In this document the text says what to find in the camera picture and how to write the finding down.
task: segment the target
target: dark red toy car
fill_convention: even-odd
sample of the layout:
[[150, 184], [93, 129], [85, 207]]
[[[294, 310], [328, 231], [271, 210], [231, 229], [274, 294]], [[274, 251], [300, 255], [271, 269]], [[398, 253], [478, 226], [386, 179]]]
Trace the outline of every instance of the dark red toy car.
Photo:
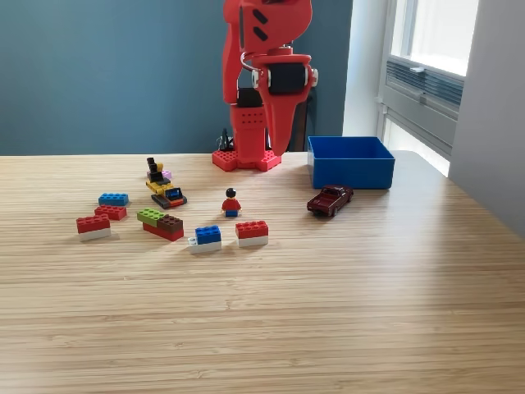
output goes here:
[[308, 201], [306, 208], [315, 214], [335, 216], [343, 205], [352, 201], [354, 191], [348, 186], [328, 185]]

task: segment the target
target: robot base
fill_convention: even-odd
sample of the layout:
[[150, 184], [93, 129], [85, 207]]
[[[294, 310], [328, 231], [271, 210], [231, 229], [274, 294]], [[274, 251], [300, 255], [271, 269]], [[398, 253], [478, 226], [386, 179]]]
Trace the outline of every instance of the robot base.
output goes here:
[[266, 172], [281, 163], [281, 156], [276, 156], [271, 150], [267, 150], [264, 154], [264, 159], [255, 163], [239, 163], [237, 160], [237, 152], [222, 152], [216, 150], [212, 154], [213, 164], [221, 168], [223, 171], [233, 171], [236, 168], [250, 169], [257, 168], [259, 171]]

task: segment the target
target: brown lego brick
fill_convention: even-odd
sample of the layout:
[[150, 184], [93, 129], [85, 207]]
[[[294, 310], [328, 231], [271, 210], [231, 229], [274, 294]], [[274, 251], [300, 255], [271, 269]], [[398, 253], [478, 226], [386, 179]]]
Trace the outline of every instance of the brown lego brick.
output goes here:
[[157, 228], [173, 233], [183, 229], [183, 222], [179, 218], [165, 215], [164, 217], [157, 220]]

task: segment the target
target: blue wall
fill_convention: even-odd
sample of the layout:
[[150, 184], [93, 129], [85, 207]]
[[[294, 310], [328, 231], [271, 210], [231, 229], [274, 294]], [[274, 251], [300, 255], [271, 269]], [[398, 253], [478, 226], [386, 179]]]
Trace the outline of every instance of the blue wall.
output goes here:
[[[340, 134], [351, 1], [313, 9], [296, 52], [321, 74], [317, 130]], [[219, 0], [0, 0], [0, 154], [211, 152], [225, 34]]]

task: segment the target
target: green lego brick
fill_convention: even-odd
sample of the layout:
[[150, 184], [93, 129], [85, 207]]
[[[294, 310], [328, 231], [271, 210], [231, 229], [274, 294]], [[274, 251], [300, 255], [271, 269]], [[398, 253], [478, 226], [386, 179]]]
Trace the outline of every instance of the green lego brick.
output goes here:
[[146, 208], [137, 212], [137, 219], [139, 219], [142, 223], [148, 224], [149, 226], [156, 227], [157, 220], [163, 218], [165, 215], [165, 213], [157, 211], [156, 209]]

